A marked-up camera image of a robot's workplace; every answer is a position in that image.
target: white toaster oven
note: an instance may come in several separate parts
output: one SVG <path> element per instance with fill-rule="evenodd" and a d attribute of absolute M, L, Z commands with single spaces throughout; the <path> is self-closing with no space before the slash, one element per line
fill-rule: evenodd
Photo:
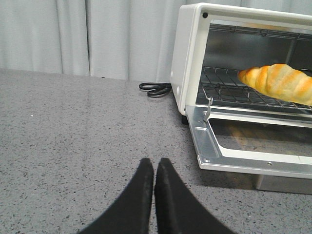
<path fill-rule="evenodd" d="M 201 169 L 259 175 L 264 190 L 312 193 L 312 108 L 237 79 L 250 67 L 312 69 L 312 16 L 199 3 L 181 7 L 170 82 Z"/>

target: curtain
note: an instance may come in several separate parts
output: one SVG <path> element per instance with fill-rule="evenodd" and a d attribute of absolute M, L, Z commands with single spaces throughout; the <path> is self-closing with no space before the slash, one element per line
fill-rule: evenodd
<path fill-rule="evenodd" d="M 168 81 L 181 5 L 312 15 L 310 0 L 1 0 L 0 68 Z"/>

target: granite countertop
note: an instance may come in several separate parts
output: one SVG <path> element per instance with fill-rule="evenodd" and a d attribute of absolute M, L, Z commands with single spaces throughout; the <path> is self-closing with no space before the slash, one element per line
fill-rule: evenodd
<path fill-rule="evenodd" d="M 155 169 L 168 157 L 237 233 L 312 233 L 311 195 L 257 191 L 250 175 L 199 169 L 173 94 L 150 98 L 138 84 L 0 70 L 0 233 L 77 233 L 114 202 L 144 157 Z"/>

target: wire rack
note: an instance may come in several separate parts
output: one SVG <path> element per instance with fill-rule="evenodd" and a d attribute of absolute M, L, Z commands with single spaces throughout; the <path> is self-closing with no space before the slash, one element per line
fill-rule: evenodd
<path fill-rule="evenodd" d="M 279 107 L 312 110 L 312 107 L 293 102 L 281 101 L 257 92 L 237 79 L 238 70 L 215 67 L 202 67 L 197 102 L 212 97 L 213 102 L 226 105 Z"/>

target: bread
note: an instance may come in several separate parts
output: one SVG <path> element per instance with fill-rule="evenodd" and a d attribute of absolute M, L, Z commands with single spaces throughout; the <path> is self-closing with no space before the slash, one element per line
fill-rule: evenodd
<path fill-rule="evenodd" d="M 312 78 L 287 64 L 252 67 L 238 72 L 238 79 L 272 98 L 312 105 Z"/>

